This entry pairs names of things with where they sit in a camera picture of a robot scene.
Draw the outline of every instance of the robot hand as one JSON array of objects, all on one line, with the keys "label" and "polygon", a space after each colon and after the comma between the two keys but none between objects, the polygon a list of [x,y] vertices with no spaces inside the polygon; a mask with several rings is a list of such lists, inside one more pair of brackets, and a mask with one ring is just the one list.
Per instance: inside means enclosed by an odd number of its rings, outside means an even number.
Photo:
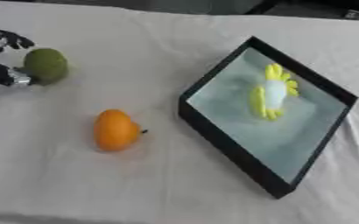
[{"label": "robot hand", "polygon": [[14,32],[0,30],[0,53],[6,46],[13,49],[29,48],[34,46],[34,43],[28,38],[17,35]]},{"label": "robot hand", "polygon": [[35,83],[32,77],[0,64],[0,85],[7,87],[25,87]]}]

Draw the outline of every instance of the green fruit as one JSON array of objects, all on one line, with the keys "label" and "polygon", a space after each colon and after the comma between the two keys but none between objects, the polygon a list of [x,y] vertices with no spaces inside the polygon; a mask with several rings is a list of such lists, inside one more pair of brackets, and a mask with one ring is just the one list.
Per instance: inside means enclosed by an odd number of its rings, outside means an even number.
[{"label": "green fruit", "polygon": [[40,85],[49,85],[67,76],[67,59],[54,49],[36,49],[25,55],[25,70],[38,78]]}]

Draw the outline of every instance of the table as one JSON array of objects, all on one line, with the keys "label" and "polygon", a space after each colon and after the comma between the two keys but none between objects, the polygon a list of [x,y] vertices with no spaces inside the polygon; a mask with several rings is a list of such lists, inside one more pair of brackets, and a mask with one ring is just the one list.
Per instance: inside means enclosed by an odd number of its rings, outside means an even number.
[{"label": "table", "polygon": [[[359,21],[0,2],[0,27],[72,66],[56,86],[0,88],[0,221],[359,223],[359,102],[281,200],[176,116],[177,97],[251,35],[359,96]],[[149,134],[123,153],[96,152],[91,121],[109,108]]]}]

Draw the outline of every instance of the black box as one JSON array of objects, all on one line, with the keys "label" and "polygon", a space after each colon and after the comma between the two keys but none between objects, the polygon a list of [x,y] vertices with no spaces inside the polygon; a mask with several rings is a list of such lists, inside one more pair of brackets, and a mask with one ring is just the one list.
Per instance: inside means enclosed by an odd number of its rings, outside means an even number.
[{"label": "black box", "polygon": [[[251,79],[259,79],[255,71],[269,60],[294,74],[299,83],[299,97],[289,101],[289,115],[278,122],[255,120],[259,118],[249,116],[241,106],[243,101],[247,107],[249,93],[243,89],[251,86]],[[347,90],[252,37],[179,98],[179,116],[279,199],[295,190],[356,100]]]}]

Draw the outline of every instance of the yellow petal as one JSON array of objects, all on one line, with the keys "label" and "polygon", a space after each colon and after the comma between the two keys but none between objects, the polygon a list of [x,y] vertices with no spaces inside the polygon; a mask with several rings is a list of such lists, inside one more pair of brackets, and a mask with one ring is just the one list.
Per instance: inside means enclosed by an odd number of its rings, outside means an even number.
[{"label": "yellow petal", "polygon": [[288,88],[288,93],[289,93],[290,95],[294,95],[294,96],[298,96],[298,95],[299,95],[297,89],[295,89],[295,88]]},{"label": "yellow petal", "polygon": [[275,72],[273,71],[273,66],[272,65],[268,65],[265,68],[265,79],[268,80],[268,81],[275,79]]},{"label": "yellow petal", "polygon": [[256,116],[266,118],[265,112],[265,90],[257,86],[250,92],[250,108]]},{"label": "yellow petal", "polygon": [[289,88],[297,88],[298,87],[298,82],[295,80],[289,80],[286,82],[287,87]]},{"label": "yellow petal", "polygon": [[282,74],[281,80],[282,81],[288,81],[290,79],[290,77],[292,77],[290,74],[284,73],[284,74]]},{"label": "yellow petal", "polygon": [[268,119],[270,119],[271,121],[274,121],[276,120],[276,114],[275,114],[275,110],[273,109],[267,109],[267,116],[268,116]]},{"label": "yellow petal", "polygon": [[273,71],[275,72],[275,77],[279,79],[283,73],[283,67],[280,66],[278,63],[274,63],[272,65],[273,65]]}]

